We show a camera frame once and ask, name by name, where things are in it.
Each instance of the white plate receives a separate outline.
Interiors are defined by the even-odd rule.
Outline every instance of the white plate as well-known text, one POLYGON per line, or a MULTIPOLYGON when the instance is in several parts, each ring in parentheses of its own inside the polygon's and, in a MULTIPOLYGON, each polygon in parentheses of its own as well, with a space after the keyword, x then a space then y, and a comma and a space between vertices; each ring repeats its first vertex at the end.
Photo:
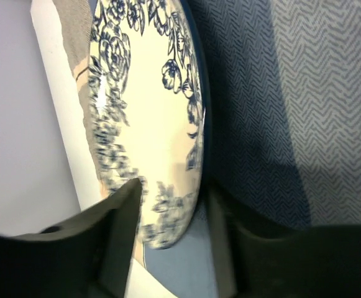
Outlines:
POLYGON ((144 184, 138 236, 166 248, 194 211, 203 159, 203 105, 179 0, 100 0, 91 31, 91 121, 101 179, 144 184))

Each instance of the gray surface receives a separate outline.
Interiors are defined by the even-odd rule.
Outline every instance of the gray surface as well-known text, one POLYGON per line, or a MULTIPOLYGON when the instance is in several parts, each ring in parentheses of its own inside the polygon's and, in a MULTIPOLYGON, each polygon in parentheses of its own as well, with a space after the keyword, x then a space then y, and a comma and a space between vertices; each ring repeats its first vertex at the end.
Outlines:
POLYGON ((0 0, 0 233, 36 232, 79 211, 30 1, 0 0))

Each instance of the white surface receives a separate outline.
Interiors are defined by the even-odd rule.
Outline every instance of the white surface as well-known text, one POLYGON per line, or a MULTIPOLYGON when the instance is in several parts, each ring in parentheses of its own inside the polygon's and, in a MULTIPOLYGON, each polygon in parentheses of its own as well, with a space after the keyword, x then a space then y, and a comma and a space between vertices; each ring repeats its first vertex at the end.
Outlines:
POLYGON ((81 210, 100 201, 94 163, 86 141, 83 111, 63 47, 62 25, 52 0, 33 0, 31 17, 81 210))

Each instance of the beige cloth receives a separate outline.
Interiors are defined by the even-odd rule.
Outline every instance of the beige cloth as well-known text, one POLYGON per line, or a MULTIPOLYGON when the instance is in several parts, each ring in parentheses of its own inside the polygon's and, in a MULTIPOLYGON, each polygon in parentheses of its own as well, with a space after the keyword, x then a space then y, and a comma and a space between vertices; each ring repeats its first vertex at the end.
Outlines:
MULTIPOLYGON (((89 151, 94 162, 96 175, 100 180, 98 161, 94 152, 94 140, 91 130, 90 114, 88 109, 88 62, 89 62, 89 36, 92 28, 92 13, 88 0, 53 0, 60 22, 62 23, 63 46, 68 57, 68 64, 76 80, 78 97, 83 110, 83 124, 89 151)), ((108 191, 100 182, 102 199, 108 196, 108 191)), ((142 265, 144 263, 143 244, 135 241, 134 258, 142 265)))

